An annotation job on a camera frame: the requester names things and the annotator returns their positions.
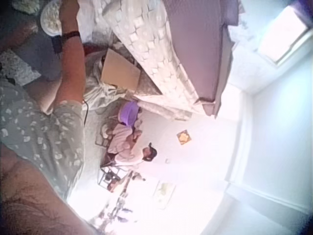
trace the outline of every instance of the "bright window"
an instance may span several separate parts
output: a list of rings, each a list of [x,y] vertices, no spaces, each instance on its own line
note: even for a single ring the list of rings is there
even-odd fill
[[[286,7],[265,33],[258,52],[278,63],[308,30],[292,7]]]

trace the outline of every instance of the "purple bowl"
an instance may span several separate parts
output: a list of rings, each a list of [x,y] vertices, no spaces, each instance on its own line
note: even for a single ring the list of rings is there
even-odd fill
[[[137,119],[138,110],[139,106],[136,102],[127,102],[119,112],[119,121],[125,123],[127,126],[133,126]]]

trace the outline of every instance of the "black cable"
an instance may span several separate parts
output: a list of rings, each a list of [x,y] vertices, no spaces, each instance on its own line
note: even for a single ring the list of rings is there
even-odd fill
[[[85,126],[86,125],[86,120],[87,120],[87,115],[88,115],[88,110],[89,110],[89,105],[88,105],[88,103],[84,99],[83,99],[83,102],[87,106],[87,110],[86,110],[86,114],[85,114],[85,120],[84,120],[84,126]]]

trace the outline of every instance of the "person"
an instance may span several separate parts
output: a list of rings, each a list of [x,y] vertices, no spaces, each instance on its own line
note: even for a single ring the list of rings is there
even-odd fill
[[[151,162],[156,156],[157,151],[149,143],[144,147],[144,143],[139,143],[138,139],[142,132],[130,126],[117,124],[112,131],[112,141],[108,148],[108,156],[114,158],[117,165],[136,165],[142,161]]]
[[[0,234],[94,234],[67,204],[84,165],[86,78],[78,10],[77,0],[62,1],[63,73],[55,98],[45,87],[36,90],[41,95],[35,101],[34,93],[0,78]],[[50,115],[43,112],[47,102],[53,102]]]

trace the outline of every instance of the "cardboard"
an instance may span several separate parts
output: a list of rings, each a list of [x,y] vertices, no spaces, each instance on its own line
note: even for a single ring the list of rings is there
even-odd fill
[[[115,51],[108,50],[101,74],[103,82],[136,91],[139,76],[140,69]]]

